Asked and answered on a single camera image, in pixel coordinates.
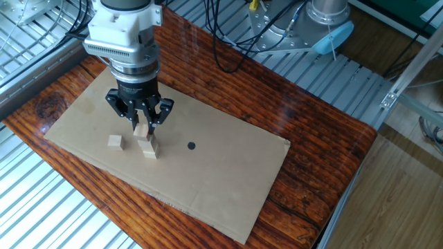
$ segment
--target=black cable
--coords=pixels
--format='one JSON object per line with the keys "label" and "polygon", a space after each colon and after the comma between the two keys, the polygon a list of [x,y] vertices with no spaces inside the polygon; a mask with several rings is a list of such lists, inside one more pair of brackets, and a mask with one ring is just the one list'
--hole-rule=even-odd
{"label": "black cable", "polygon": [[78,14],[77,14],[77,17],[75,18],[75,20],[74,20],[74,22],[73,22],[71,28],[68,30],[68,32],[66,32],[66,34],[65,34],[65,36],[62,38],[62,40],[60,40],[59,43],[58,43],[57,45],[55,45],[55,46],[54,46],[54,47],[48,52],[48,54],[50,54],[50,53],[56,51],[58,48],[60,48],[61,46],[65,45],[67,42],[69,42],[69,41],[72,39],[72,37],[69,37],[67,34],[68,34],[68,33],[71,33],[71,32],[74,30],[75,25],[76,25],[77,22],[79,22],[81,16],[82,16],[82,0],[79,0]]}
{"label": "black cable", "polygon": [[251,41],[251,40],[253,40],[253,39],[255,39],[255,38],[257,38],[257,37],[259,37],[258,35],[256,35],[256,36],[254,36],[254,37],[251,37],[251,38],[248,38],[248,39],[246,39],[246,40],[244,40],[244,41],[237,41],[237,42],[235,42],[234,44],[232,43],[232,42],[228,42],[228,41],[225,41],[224,40],[224,37],[226,36],[224,33],[223,33],[223,31],[221,30],[221,28],[220,28],[220,26],[219,26],[219,24],[218,23],[216,23],[215,25],[217,25],[217,29],[219,30],[219,32],[224,36],[224,37],[219,37],[218,35],[217,35],[217,33],[214,31],[214,29],[213,29],[213,27],[212,27],[212,25],[211,25],[211,23],[210,23],[210,10],[209,10],[209,5],[211,5],[212,7],[212,10],[213,10],[213,17],[215,17],[216,15],[218,16],[218,12],[215,12],[215,9],[214,9],[214,2],[213,2],[213,0],[204,0],[204,7],[205,7],[205,13],[206,13],[206,18],[205,18],[205,27],[210,31],[210,33],[211,34],[213,34],[213,35],[215,35],[216,36],[216,38],[220,41],[220,42],[222,42],[222,43],[225,43],[225,44],[228,44],[229,46],[236,46],[236,47],[239,47],[239,45],[246,45],[246,46],[248,46],[248,45],[251,45],[250,43],[249,43],[249,41]]}
{"label": "black cable", "polygon": [[76,39],[81,39],[81,40],[84,40],[84,39],[86,39],[86,38],[88,37],[88,35],[75,34],[75,33],[73,33],[73,34],[71,34],[71,33],[66,33],[65,35],[66,35],[67,37],[70,37],[70,38],[76,38]]}
{"label": "black cable", "polygon": [[[248,57],[248,54],[251,52],[252,47],[254,47],[254,45],[257,44],[258,40],[260,39],[260,37],[288,10],[290,9],[292,6],[294,6],[299,0],[293,0],[290,4],[288,4],[285,8],[283,8],[274,18],[272,18],[272,20],[263,28],[263,30],[256,35],[256,38],[254,39],[253,43],[249,46],[248,50],[244,53],[242,60],[240,61],[240,63],[237,65],[237,67],[233,70],[226,70],[225,68],[223,68],[218,60],[218,56],[217,56],[217,25],[214,25],[214,35],[213,35],[213,53],[214,53],[214,59],[215,59],[215,63],[218,65],[218,67],[220,68],[220,70],[222,70],[225,73],[235,73],[239,70],[239,68],[242,66],[242,64],[244,63],[244,61],[246,60],[246,58]],[[215,14],[217,14],[219,12],[219,5],[220,5],[220,0],[217,0],[217,4],[216,4],[216,8],[215,8]],[[218,15],[214,16],[214,24],[217,23],[217,19],[218,19]]]}
{"label": "black cable", "polygon": [[414,44],[417,38],[420,36],[420,33],[424,32],[425,28],[434,20],[434,18],[443,10],[443,6],[440,7],[437,12],[424,24],[424,26],[420,29],[420,31],[416,34],[412,41],[405,47],[405,49],[400,53],[400,55],[395,59],[395,61],[388,67],[388,70],[383,74],[383,77],[386,77],[392,70],[392,68],[397,64],[397,62],[403,57],[403,55],[409,50],[409,48]]}
{"label": "black cable", "polygon": [[89,11],[89,1],[86,0],[86,6],[84,9],[84,15],[83,15],[82,21],[79,23],[79,25],[76,29],[68,31],[66,33],[67,36],[78,38],[78,39],[84,39],[83,38],[84,35],[81,35],[80,33],[88,26],[88,23],[89,23],[89,21],[87,21],[88,11]]}
{"label": "black cable", "polygon": [[[282,36],[282,39],[280,39],[276,44],[274,44],[274,45],[272,45],[271,47],[269,47],[269,48],[266,48],[266,49],[264,49],[264,50],[251,50],[251,51],[249,51],[250,53],[263,53],[263,52],[268,52],[268,51],[270,51],[270,50],[273,50],[274,48],[276,48],[278,45],[280,45],[282,42],[283,42],[283,40],[285,39],[286,37],[285,36]],[[248,49],[246,49],[246,48],[242,48],[241,46],[236,46],[237,48],[239,48],[240,50],[242,50],[242,51],[248,51]]]}
{"label": "black cable", "polygon": [[[302,5],[299,7],[299,10],[302,10],[303,9],[303,7],[306,5],[306,3],[308,2],[309,0],[305,0],[305,2],[304,3],[302,3]],[[288,10],[289,9],[291,9],[292,8],[292,6],[291,7],[289,7],[289,8],[287,8],[280,16],[282,17],[282,16],[284,16],[287,12],[288,12]],[[267,49],[264,49],[264,50],[259,50],[259,51],[251,51],[250,53],[263,53],[263,52],[268,52],[268,51],[270,51],[270,50],[273,50],[275,47],[277,47],[278,45],[280,45],[282,42],[283,42],[283,40],[286,38],[286,35],[287,35],[287,33],[285,33],[283,36],[282,36],[282,39],[280,39],[280,41],[278,41],[276,44],[274,44],[273,46],[271,46],[270,48],[267,48]]]}

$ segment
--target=black dot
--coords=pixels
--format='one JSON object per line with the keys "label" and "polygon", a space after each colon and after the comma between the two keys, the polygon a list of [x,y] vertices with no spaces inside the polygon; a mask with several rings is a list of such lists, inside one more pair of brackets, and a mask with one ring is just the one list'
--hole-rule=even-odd
{"label": "black dot", "polygon": [[189,142],[188,143],[188,149],[190,149],[190,150],[195,149],[195,142]]}

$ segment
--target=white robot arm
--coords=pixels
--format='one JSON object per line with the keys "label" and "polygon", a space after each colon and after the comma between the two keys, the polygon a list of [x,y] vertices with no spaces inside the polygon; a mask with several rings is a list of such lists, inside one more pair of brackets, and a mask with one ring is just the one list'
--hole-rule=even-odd
{"label": "white robot arm", "polygon": [[[163,22],[162,8],[151,0],[95,0],[93,7],[96,14],[83,45],[88,54],[109,58],[118,88],[108,92],[106,101],[134,129],[137,112],[142,111],[152,134],[174,105],[161,98],[157,82],[160,50],[154,41],[154,26]],[[155,111],[158,104],[159,113]]]}

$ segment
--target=ventilation grille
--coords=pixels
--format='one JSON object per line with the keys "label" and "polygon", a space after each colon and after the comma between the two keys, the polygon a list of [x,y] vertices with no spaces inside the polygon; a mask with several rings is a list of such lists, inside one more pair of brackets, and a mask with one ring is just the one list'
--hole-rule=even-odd
{"label": "ventilation grille", "polygon": [[108,55],[117,55],[117,56],[129,58],[128,52],[122,52],[119,50],[114,50],[114,49],[109,49],[109,48],[102,48],[102,47],[94,46],[94,45],[88,45],[88,48],[89,48],[89,50],[98,51],[101,53],[106,53]]}

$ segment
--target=blue object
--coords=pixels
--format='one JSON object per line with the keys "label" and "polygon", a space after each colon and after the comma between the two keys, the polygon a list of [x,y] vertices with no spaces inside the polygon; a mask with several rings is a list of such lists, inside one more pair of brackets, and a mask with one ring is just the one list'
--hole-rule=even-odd
{"label": "blue object", "polygon": [[334,49],[340,46],[352,33],[354,30],[354,24],[352,21],[344,23],[331,32],[331,34],[326,35],[320,41],[312,46],[312,48],[321,55],[326,55],[332,52],[331,37]]}

